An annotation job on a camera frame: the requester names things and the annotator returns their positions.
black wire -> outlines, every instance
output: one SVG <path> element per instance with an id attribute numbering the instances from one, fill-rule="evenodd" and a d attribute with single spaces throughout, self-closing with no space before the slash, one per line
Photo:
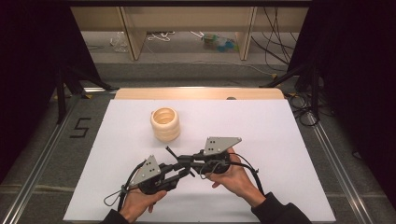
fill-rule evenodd
<path id="1" fill-rule="evenodd" d="M 268 16 L 268 13 L 267 13 L 267 10 L 265 9 L 265 7 L 264 7 L 263 9 L 264 9 L 264 12 L 265 12 L 265 16 L 267 17 L 267 20 L 268 20 L 268 22 L 270 23 L 270 26 L 271 26 L 271 29 L 272 29 L 271 34 L 270 34 L 270 37 L 269 37 L 269 40 L 271 40 L 271 39 L 272 39 L 272 35 L 273 35 L 273 34 L 276 35 L 275 26 L 272 24 L 271 19 L 270 19 L 270 17 Z M 279 40 L 279 43 L 281 43 L 282 52 L 283 52 L 283 54 L 284 54 L 284 56 L 285 56 L 285 58 L 286 58 L 286 61 L 283 61 L 283 60 L 282 60 L 282 62 L 285 63 L 286 65 L 289 65 L 289 61 L 288 61 L 288 59 L 287 59 L 287 57 L 286 57 L 286 54 L 285 54 L 285 51 L 284 51 L 285 49 L 282 47 L 283 44 L 282 44 L 282 42 L 281 42 L 281 40 L 280 40 L 280 36 L 277 36 L 277 39 Z M 270 41 L 267 42 L 267 45 L 266 45 L 266 47 L 265 47 L 266 49 L 268 49 L 269 43 L 270 43 Z M 272 66 L 270 66 L 269 63 L 267 62 L 267 54 L 266 54 L 266 53 L 264 54 L 264 59 L 265 59 L 265 63 L 266 63 L 271 69 L 274 69 L 274 70 L 276 70 L 276 71 L 284 71 L 284 70 L 275 69 L 275 68 L 273 68 Z"/>
<path id="2" fill-rule="evenodd" d="M 264 194 L 264 191 L 262 190 L 262 182 L 260 181 L 259 176 L 257 175 L 257 173 L 259 172 L 259 170 L 255 170 L 255 169 L 253 168 L 253 166 L 250 164 L 250 162 L 248 162 L 248 160 L 245 159 L 243 156 L 241 156 L 241 155 L 239 155 L 239 154 L 237 154 L 237 153 L 230 153 L 230 154 L 238 156 L 239 158 L 241 158 L 242 160 L 244 160 L 244 161 L 248 164 L 248 165 L 245 165 L 245 164 L 243 164 L 243 163 L 237 162 L 237 163 L 238 163 L 237 165 L 241 165 L 241 164 L 242 164 L 241 166 L 247 167 L 247 168 L 250 170 L 250 172 L 253 174 L 253 177 L 254 177 L 254 179 L 255 179 L 255 181 L 256 181 L 257 188 L 258 188 L 259 191 L 262 193 L 262 195 L 265 195 L 265 194 Z"/>
<path id="3" fill-rule="evenodd" d="M 282 44 L 276 43 L 274 40 L 270 40 L 270 39 L 264 34 L 264 32 L 262 32 L 262 35 L 264 36 L 265 39 L 267 39 L 267 40 L 270 41 L 271 43 L 276 44 L 276 45 L 282 45 Z M 290 47 L 290 46 L 287 46 L 287 45 L 283 45 L 283 47 L 285 47 L 285 48 L 287 48 L 287 49 L 294 49 L 294 48 L 292 48 L 292 47 Z"/>
<path id="4" fill-rule="evenodd" d="M 260 49 L 263 49 L 265 52 L 268 52 L 269 54 L 271 54 L 272 56 L 274 56 L 275 58 L 277 58 L 278 60 L 280 60 L 282 63 L 284 64 L 288 64 L 288 62 L 286 62 L 285 60 L 279 58 L 278 56 L 276 56 L 273 52 L 271 52 L 270 50 L 266 49 L 265 47 L 263 47 L 262 45 L 260 45 L 254 38 L 253 36 L 251 37 L 251 39 L 257 44 L 257 46 L 259 46 Z"/>
<path id="5" fill-rule="evenodd" d="M 143 164 L 145 164 L 145 162 L 146 162 L 146 160 L 142 161 L 140 164 L 138 164 L 138 165 L 134 168 L 134 170 L 133 170 L 133 171 L 131 172 L 131 174 L 129 175 L 128 180 L 126 181 L 125 185 L 123 185 L 123 186 L 121 187 L 123 190 L 121 190 L 121 193 L 120 193 L 120 201 L 119 201 L 119 207 L 118 207 L 117 211 L 120 211 L 121 208 L 122 208 L 123 201 L 124 201 L 125 196 L 126 196 L 126 194 L 127 194 L 126 192 L 128 191 L 129 183 L 131 182 L 132 177 L 134 177 L 134 173 L 136 173 L 136 171 L 137 171 L 138 169 L 140 169 L 140 168 L 143 166 Z"/>
<path id="6" fill-rule="evenodd" d="M 291 59 L 291 57 L 289 56 L 288 52 L 285 50 L 285 47 L 282 43 L 282 39 L 280 38 L 280 32 L 279 32 L 279 23 L 277 22 L 277 7 L 275 8 L 275 20 L 274 20 L 274 27 L 276 25 L 276 29 L 277 29 L 277 39 L 280 43 L 280 47 L 282 48 L 283 51 L 283 55 L 285 56 L 286 60 L 289 62 L 289 60 Z"/>
<path id="7" fill-rule="evenodd" d="M 260 191 L 260 193 L 262 195 L 265 195 L 264 191 L 262 190 L 262 182 L 260 181 L 259 176 L 257 175 L 257 173 L 259 171 L 256 171 L 255 169 L 253 169 L 253 167 L 248 166 L 248 165 L 246 165 L 244 163 L 235 162 L 235 161 L 229 161 L 228 163 L 230 165 L 238 165 L 238 166 L 242 166 L 242 167 L 248 168 L 249 171 L 251 172 L 251 174 L 253 175 L 255 181 L 256 181 L 257 189 L 259 189 L 259 191 Z"/>
<path id="8" fill-rule="evenodd" d="M 291 37 L 293 37 L 294 41 L 297 42 L 297 38 L 293 35 L 293 33 L 290 33 Z"/>
<path id="9" fill-rule="evenodd" d="M 285 59 L 286 59 L 286 61 L 287 61 L 288 64 L 289 64 L 288 57 L 290 57 L 290 56 L 289 56 L 289 54 L 286 52 L 285 48 L 283 48 L 282 40 L 281 40 L 281 38 L 280 38 L 279 26 L 278 26 L 278 23 L 277 23 L 277 7 L 275 7 L 275 20 L 274 20 L 274 24 L 272 24 L 271 19 L 270 19 L 270 17 L 268 16 L 268 13 L 267 13 L 266 8 L 264 7 L 263 9 L 264 9 L 264 12 L 265 12 L 265 16 L 267 17 L 267 20 L 268 20 L 268 22 L 270 23 L 270 26 L 271 26 L 271 29 L 272 29 L 269 39 L 271 40 L 272 34 L 275 34 L 277 40 L 278 40 L 279 43 L 281 44 L 281 49 L 282 49 L 283 55 L 285 56 Z"/>
<path id="10" fill-rule="evenodd" d="M 294 99 L 295 99 L 297 96 L 299 96 L 300 99 L 303 100 L 303 105 L 297 106 L 297 105 L 293 102 Z M 307 127 L 312 127 L 312 126 L 315 126 L 315 125 L 318 124 L 319 118 L 317 118 L 316 115 L 314 115 L 314 114 L 312 113 L 312 106 L 307 105 L 307 102 L 308 102 L 308 101 L 305 99 L 305 97 L 304 97 L 303 95 L 301 95 L 301 94 L 298 94 L 298 93 L 295 94 L 295 95 L 293 95 L 293 96 L 291 96 L 291 97 L 289 98 L 290 106 L 293 107 L 293 108 L 295 109 L 295 110 L 292 110 L 292 113 L 294 114 L 294 118 L 297 119 L 297 120 L 299 120 L 300 123 L 301 123 L 302 125 L 307 126 Z M 313 115 L 312 117 L 314 118 L 314 122 L 309 122 L 309 123 L 307 123 L 307 122 L 304 122 L 304 121 L 303 121 L 303 118 L 308 117 L 309 114 Z"/>

hand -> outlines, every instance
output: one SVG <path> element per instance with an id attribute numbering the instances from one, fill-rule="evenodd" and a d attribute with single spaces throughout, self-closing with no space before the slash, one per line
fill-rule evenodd
<path id="1" fill-rule="evenodd" d="M 133 189 L 128 192 L 125 203 L 120 210 L 120 214 L 129 223 L 133 223 L 146 211 L 147 208 L 151 213 L 154 208 L 154 204 L 165 195 L 165 190 L 158 191 L 152 195 L 147 195 L 142 193 L 140 189 Z"/>
<path id="2" fill-rule="evenodd" d="M 231 161 L 241 162 L 231 147 L 227 149 L 227 152 L 230 153 Z M 206 175 L 206 177 L 214 182 L 212 188 L 215 189 L 219 185 L 223 185 L 230 192 L 245 199 L 252 207 L 258 206 L 265 200 L 265 197 L 250 181 L 245 168 L 242 166 L 231 165 L 223 174 L 217 175 L 212 173 Z"/>

black stand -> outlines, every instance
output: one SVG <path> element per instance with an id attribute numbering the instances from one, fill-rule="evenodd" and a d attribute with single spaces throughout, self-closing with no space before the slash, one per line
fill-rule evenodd
<path id="1" fill-rule="evenodd" d="M 340 35 L 339 24 L 343 22 L 340 16 L 344 5 L 341 0 L 318 1 L 313 0 L 305 17 L 302 32 L 296 44 L 296 49 L 290 62 L 290 70 L 282 77 L 271 83 L 259 86 L 273 88 L 291 77 L 299 76 L 295 89 L 306 91 L 311 86 L 310 110 L 318 118 L 318 92 L 320 69 L 323 68 L 325 57 L 329 57 L 332 46 Z"/>
<path id="2" fill-rule="evenodd" d="M 65 69 L 61 69 L 58 73 L 58 78 L 57 78 L 58 123 L 60 123 L 64 119 L 64 115 L 66 114 L 64 84 L 66 84 L 67 88 L 72 92 L 72 94 L 82 94 L 84 92 L 84 88 L 81 86 L 79 82 L 80 79 L 88 80 L 91 83 L 97 85 L 98 87 L 103 88 L 106 91 L 117 91 L 120 89 L 117 87 L 111 87 L 110 85 L 107 85 L 105 82 L 95 77 L 88 76 L 87 74 L 81 72 L 76 67 L 68 66 Z"/>
<path id="3" fill-rule="evenodd" d="M 298 82 L 297 82 L 295 88 L 297 91 L 305 91 L 308 85 L 311 86 L 311 105 L 309 107 L 310 107 L 310 110 L 312 111 L 312 114 L 315 117 L 314 122 L 317 123 L 319 121 L 319 115 L 318 115 L 319 70 L 314 64 L 300 65 L 300 66 L 290 70 L 284 76 L 268 83 L 267 85 L 259 86 L 259 88 L 274 88 L 277 85 L 279 85 L 280 83 L 282 83 L 294 76 L 300 76 L 300 78 L 303 78 L 305 80 L 311 79 L 310 84 L 308 84 L 306 81 L 304 82 L 304 89 L 298 88 L 298 86 L 297 86 L 299 84 Z"/>

white tabletop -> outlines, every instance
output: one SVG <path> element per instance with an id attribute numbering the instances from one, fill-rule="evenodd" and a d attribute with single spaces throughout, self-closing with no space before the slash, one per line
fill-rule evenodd
<path id="1" fill-rule="evenodd" d="M 164 106 L 180 118 L 181 134 L 169 144 L 154 137 L 149 122 L 150 113 Z M 103 220 L 110 209 L 103 199 L 120 189 L 138 163 L 154 155 L 158 163 L 173 164 L 167 145 L 177 155 L 191 155 L 208 136 L 241 137 L 233 148 L 260 170 L 265 192 L 296 204 L 313 222 L 335 221 L 286 100 L 112 100 L 64 220 Z M 211 185 L 188 175 L 138 220 L 258 222 L 245 201 Z"/>

floor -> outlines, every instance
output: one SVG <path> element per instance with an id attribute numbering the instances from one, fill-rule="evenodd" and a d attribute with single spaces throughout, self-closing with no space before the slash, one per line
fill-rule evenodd
<path id="1" fill-rule="evenodd" d="M 234 39 L 232 33 L 216 35 Z M 270 36 L 255 33 L 253 37 L 266 47 L 268 41 L 264 35 Z M 276 76 L 282 76 L 287 69 L 279 59 L 264 54 L 263 49 L 253 42 L 247 60 L 240 61 L 237 50 L 219 52 L 206 46 L 201 38 L 193 33 L 168 34 L 169 41 L 155 37 L 147 40 L 139 60 L 131 61 L 128 52 L 120 52 L 124 49 L 116 49 L 110 44 L 115 43 L 119 34 L 85 32 L 83 36 L 102 80 L 117 87 L 257 87 L 272 81 Z M 298 34 L 281 34 L 282 44 L 291 48 L 295 45 L 294 38 L 298 38 Z M 279 45 L 269 43 L 268 49 L 282 60 L 287 59 Z M 291 56 L 292 49 L 287 51 Z M 285 94 L 295 93 L 295 80 L 296 77 L 293 77 L 282 83 L 279 88 Z M 95 87 L 89 82 L 83 82 L 83 85 L 87 88 Z M 304 96 L 306 95 L 302 93 L 299 98 L 291 98 L 290 105 L 298 107 Z M 54 95 L 49 102 L 48 110 L 30 144 L 21 153 L 0 186 L 1 218 L 5 217 L 7 210 L 15 202 L 21 188 L 35 169 L 35 163 L 42 158 L 41 153 L 49 148 L 49 157 L 33 185 L 33 191 L 28 195 L 29 200 L 21 207 L 21 216 L 16 219 L 18 223 L 65 223 L 64 212 L 89 156 L 106 106 L 109 100 L 114 98 L 114 92 L 93 91 L 82 98 L 70 96 L 67 100 L 69 113 L 66 123 L 61 128 L 56 125 L 55 97 Z M 325 98 L 320 98 L 320 103 L 326 105 Z M 334 115 L 329 107 L 323 106 L 317 126 L 305 125 L 311 122 L 310 118 L 302 116 L 296 122 L 336 216 L 336 223 L 396 223 L 395 209 L 364 161 L 352 154 L 353 144 L 348 140 L 342 124 L 337 121 L 336 114 Z M 89 127 L 88 131 L 84 133 L 82 130 L 76 130 L 78 123 Z M 339 161 L 341 173 L 337 171 L 339 166 L 334 167 L 334 160 Z M 348 189 L 352 189 L 355 194 L 350 194 Z M 352 204 L 357 200 L 362 201 L 362 206 L 367 211 L 366 215 L 357 215 L 356 209 L 361 207 Z"/>

